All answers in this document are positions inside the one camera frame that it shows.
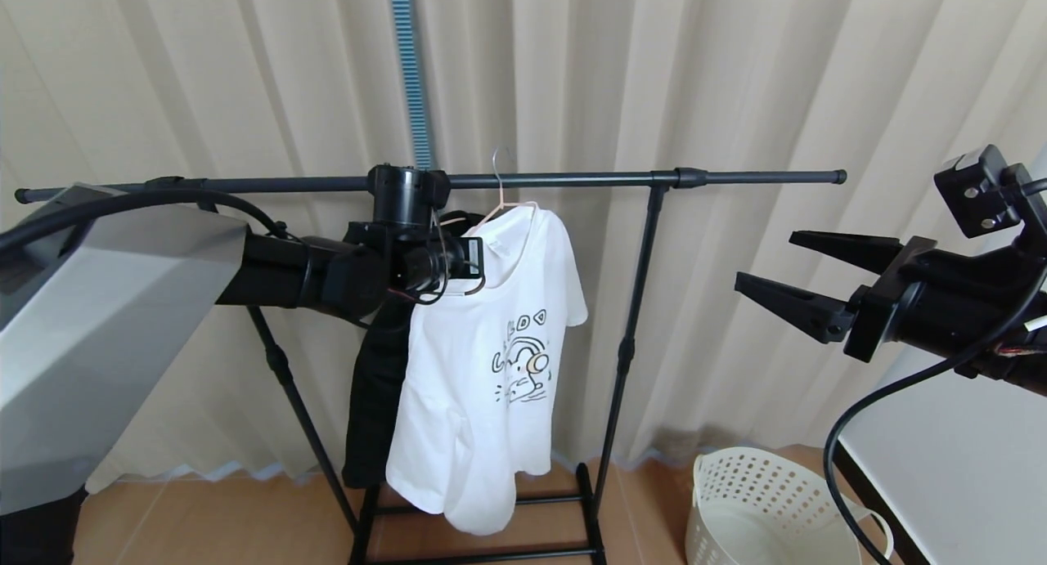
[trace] beige curtain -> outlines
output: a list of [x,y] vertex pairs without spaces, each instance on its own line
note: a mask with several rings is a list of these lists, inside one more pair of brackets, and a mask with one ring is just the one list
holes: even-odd
[[[820,445],[871,365],[733,293],[736,271],[846,297],[870,275],[786,244],[797,229],[964,242],[933,188],[994,141],[1047,129],[1047,0],[418,0],[439,165],[531,171],[820,170],[838,185],[666,199],[617,455],[741,438]],[[389,0],[0,0],[3,222],[19,185],[365,174],[411,162]],[[571,333],[557,449],[596,454],[634,270],[643,189],[534,189],[564,219],[591,320]],[[491,193],[454,206],[486,211]],[[252,197],[339,238],[366,196]],[[361,334],[268,311],[334,460]],[[109,458],[120,474],[314,464],[242,309],[215,309]]]

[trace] black garment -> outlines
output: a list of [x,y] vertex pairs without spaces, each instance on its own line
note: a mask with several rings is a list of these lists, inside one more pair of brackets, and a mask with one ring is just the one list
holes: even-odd
[[0,516],[0,564],[70,565],[80,505],[86,498],[81,488],[61,500]]
[[[449,211],[442,219],[445,231],[461,236],[484,217]],[[407,372],[407,338],[415,303],[389,297],[372,320],[356,356],[353,389],[349,397],[349,431],[341,479],[347,488],[367,488],[385,481],[385,464],[393,445],[400,389]]]

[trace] clothes rack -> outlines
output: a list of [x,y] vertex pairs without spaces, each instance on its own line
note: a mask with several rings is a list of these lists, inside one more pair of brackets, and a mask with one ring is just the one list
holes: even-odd
[[[305,431],[313,453],[324,470],[325,477],[338,501],[339,507],[354,533],[353,548],[349,565],[459,565],[469,563],[490,563],[502,561],[519,561],[531,559],[547,559],[555,557],[588,556],[594,565],[606,565],[603,539],[600,536],[599,512],[607,481],[607,469],[610,466],[610,454],[618,428],[618,419],[625,394],[626,378],[636,354],[636,334],[640,322],[640,307],[643,303],[644,288],[647,282],[647,271],[650,268],[651,254],[654,249],[654,234],[658,229],[662,203],[669,189],[691,189],[703,185],[749,185],[749,184],[793,184],[793,182],[831,182],[843,184],[847,180],[845,171],[800,171],[799,173],[761,173],[761,171],[738,171],[738,173],[710,173],[695,167],[676,167],[672,171],[650,171],[649,173],[563,173],[563,174],[503,174],[500,181],[493,174],[452,174],[450,175],[452,189],[497,189],[500,183],[504,188],[547,188],[547,187],[647,187],[647,214],[644,221],[643,238],[640,242],[640,253],[637,261],[637,271],[632,282],[632,293],[625,320],[625,334],[618,345],[618,363],[615,374],[615,386],[610,399],[610,409],[607,414],[607,427],[604,433],[603,448],[600,453],[600,465],[597,471],[596,487],[592,484],[588,468],[580,464],[575,471],[578,480],[578,493],[547,496],[520,497],[516,505],[535,505],[560,502],[579,502],[585,524],[586,542],[554,549],[509,550],[482,555],[464,555],[437,558],[415,558],[406,560],[371,561],[367,559],[367,546],[371,533],[378,517],[396,517],[402,514],[418,513],[413,506],[380,506],[378,505],[379,485],[367,488],[360,506],[359,517],[353,513],[346,491],[337,480],[331,459],[319,442],[319,435],[309,415],[297,387],[294,385],[290,368],[287,366],[287,356],[280,349],[272,338],[262,312],[250,309],[251,320],[266,346],[266,358],[269,367],[284,387],[288,401],[294,409],[295,417]],[[363,177],[314,177],[314,178],[157,178],[142,184],[108,185],[122,191],[142,191],[142,189],[186,188],[214,189],[222,193],[342,193],[365,191],[366,178]],[[60,189],[18,189],[15,197],[20,203],[49,200]]]

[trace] rack base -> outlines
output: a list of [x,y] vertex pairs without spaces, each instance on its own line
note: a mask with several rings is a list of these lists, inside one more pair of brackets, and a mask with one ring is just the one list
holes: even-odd
[[579,502],[582,518],[585,521],[586,543],[570,545],[562,548],[540,550],[507,550],[500,552],[484,552],[474,555],[459,555],[449,557],[426,557],[422,559],[399,559],[393,561],[369,561],[367,545],[371,542],[371,530],[378,517],[393,517],[400,514],[418,514],[414,506],[379,506],[379,485],[367,488],[363,495],[363,506],[360,508],[359,527],[353,539],[353,551],[349,565],[463,565],[468,563],[499,563],[503,561],[525,561],[530,559],[549,559],[553,557],[588,557],[593,565],[607,565],[603,549],[603,538],[600,536],[600,523],[597,520],[593,483],[589,480],[588,468],[580,464],[575,470],[578,479],[577,494],[560,494],[550,496],[529,496],[518,498],[516,505],[535,505],[547,503]]

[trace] white t-shirt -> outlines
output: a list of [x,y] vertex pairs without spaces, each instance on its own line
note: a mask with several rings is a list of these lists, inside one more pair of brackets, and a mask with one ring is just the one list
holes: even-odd
[[504,528],[514,474],[550,470],[553,399],[565,326],[587,316],[575,256],[552,211],[518,206],[474,230],[484,289],[451,281],[410,319],[407,375],[385,476],[458,529]]

